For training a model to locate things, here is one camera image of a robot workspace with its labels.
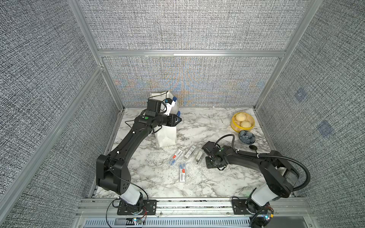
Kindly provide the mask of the small clear compass case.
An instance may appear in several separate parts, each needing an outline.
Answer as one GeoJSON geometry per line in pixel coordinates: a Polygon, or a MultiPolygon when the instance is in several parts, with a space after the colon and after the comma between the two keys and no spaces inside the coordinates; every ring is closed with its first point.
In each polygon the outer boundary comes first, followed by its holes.
{"type": "Polygon", "coordinates": [[[199,164],[200,160],[202,159],[203,151],[200,150],[195,158],[196,164],[199,164]]]}

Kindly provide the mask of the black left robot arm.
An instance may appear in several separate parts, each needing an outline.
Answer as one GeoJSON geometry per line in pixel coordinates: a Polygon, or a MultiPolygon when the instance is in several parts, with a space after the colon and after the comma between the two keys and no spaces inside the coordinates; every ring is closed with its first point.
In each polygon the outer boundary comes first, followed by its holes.
{"type": "Polygon", "coordinates": [[[182,121],[180,115],[179,110],[168,110],[167,103],[148,99],[147,108],[132,120],[133,125],[121,143],[107,155],[97,158],[96,185],[117,193],[129,205],[144,206],[146,192],[131,182],[130,159],[146,137],[158,132],[156,127],[175,127],[182,121]]]}

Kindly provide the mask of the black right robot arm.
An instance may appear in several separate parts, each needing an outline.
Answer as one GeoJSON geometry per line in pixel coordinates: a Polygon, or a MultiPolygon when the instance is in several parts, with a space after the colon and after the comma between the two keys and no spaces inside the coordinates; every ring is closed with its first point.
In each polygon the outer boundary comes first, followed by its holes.
{"type": "Polygon", "coordinates": [[[266,183],[254,189],[245,202],[246,210],[250,214],[257,213],[265,204],[277,197],[288,198],[299,179],[299,172],[277,151],[254,154],[235,150],[230,146],[219,147],[211,141],[207,142],[202,150],[207,155],[208,169],[217,168],[222,171],[228,165],[237,165],[262,174],[266,183]]]}

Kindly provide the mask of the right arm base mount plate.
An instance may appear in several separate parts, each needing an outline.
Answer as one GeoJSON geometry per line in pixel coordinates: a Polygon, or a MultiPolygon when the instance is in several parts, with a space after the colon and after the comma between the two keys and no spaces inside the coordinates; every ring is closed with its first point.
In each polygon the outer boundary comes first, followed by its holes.
{"type": "Polygon", "coordinates": [[[234,215],[254,215],[257,213],[257,209],[254,205],[246,202],[246,199],[239,197],[231,197],[231,204],[234,215]]]}

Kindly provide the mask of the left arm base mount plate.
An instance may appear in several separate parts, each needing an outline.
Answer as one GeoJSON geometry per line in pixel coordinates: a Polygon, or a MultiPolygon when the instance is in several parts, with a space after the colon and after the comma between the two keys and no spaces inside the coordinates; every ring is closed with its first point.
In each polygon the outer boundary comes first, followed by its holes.
{"type": "Polygon", "coordinates": [[[143,215],[155,215],[157,209],[157,200],[149,199],[143,200],[143,203],[137,205],[131,205],[123,200],[120,201],[117,208],[117,215],[119,216],[143,216],[143,215]]]}

